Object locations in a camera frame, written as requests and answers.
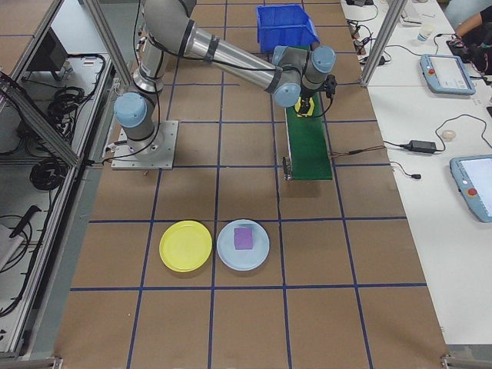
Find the power adapter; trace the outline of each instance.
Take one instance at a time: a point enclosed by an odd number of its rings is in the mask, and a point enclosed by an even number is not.
[[[406,145],[399,145],[401,148],[412,152],[422,152],[424,154],[433,154],[437,151],[436,143],[431,141],[411,140]]]

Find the small yellow object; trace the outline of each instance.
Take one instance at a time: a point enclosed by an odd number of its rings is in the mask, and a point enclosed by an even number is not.
[[[210,256],[212,237],[208,229],[196,221],[180,221],[162,235],[159,254],[173,271],[194,271]]]
[[[298,102],[295,105],[295,111],[301,110],[301,98],[299,98]],[[309,110],[306,114],[299,114],[298,117],[311,117],[314,112],[314,101],[313,98],[309,98]]]

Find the white table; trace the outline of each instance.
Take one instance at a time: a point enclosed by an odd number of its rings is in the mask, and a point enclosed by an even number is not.
[[[379,16],[363,23],[374,36],[387,9],[381,0],[375,3]],[[342,5],[347,18],[365,19],[375,14],[374,7],[346,6],[343,0]],[[423,15],[424,22],[435,27],[431,37],[452,32],[436,0],[414,5],[420,13],[434,15]],[[425,43],[416,40],[418,29],[398,25],[390,45],[403,45],[418,54],[435,53],[431,39]],[[447,39],[437,39],[440,54],[450,54]],[[417,56],[401,48],[387,51],[392,62],[377,68],[368,88],[385,140],[435,141],[440,148],[434,130],[446,119],[468,113],[488,123],[486,137],[492,141],[492,118],[486,110],[492,105],[490,87],[477,81],[474,96],[436,95],[426,86]],[[480,223],[470,213],[449,170],[451,158],[490,154],[492,150],[480,138],[483,124],[479,121],[461,118],[444,128],[457,133],[444,153],[419,155],[389,149],[388,155],[406,171],[422,174],[416,181],[403,176],[398,168],[394,171],[446,343],[492,344],[492,224]]]

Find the metal base plate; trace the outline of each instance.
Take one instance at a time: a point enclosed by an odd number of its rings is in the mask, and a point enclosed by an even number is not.
[[[134,155],[127,158],[115,159],[111,167],[115,170],[148,170],[148,169],[172,169],[175,159],[176,137],[178,136],[178,121],[163,121],[160,130],[164,134],[164,142],[156,152],[136,158]],[[119,141],[126,140],[126,134],[121,130]],[[115,150],[115,158],[131,154],[127,145],[118,146]]]

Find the purple sponge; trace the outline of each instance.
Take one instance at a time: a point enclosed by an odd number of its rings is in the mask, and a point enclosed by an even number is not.
[[[251,250],[253,248],[253,229],[234,228],[234,247],[236,250]]]

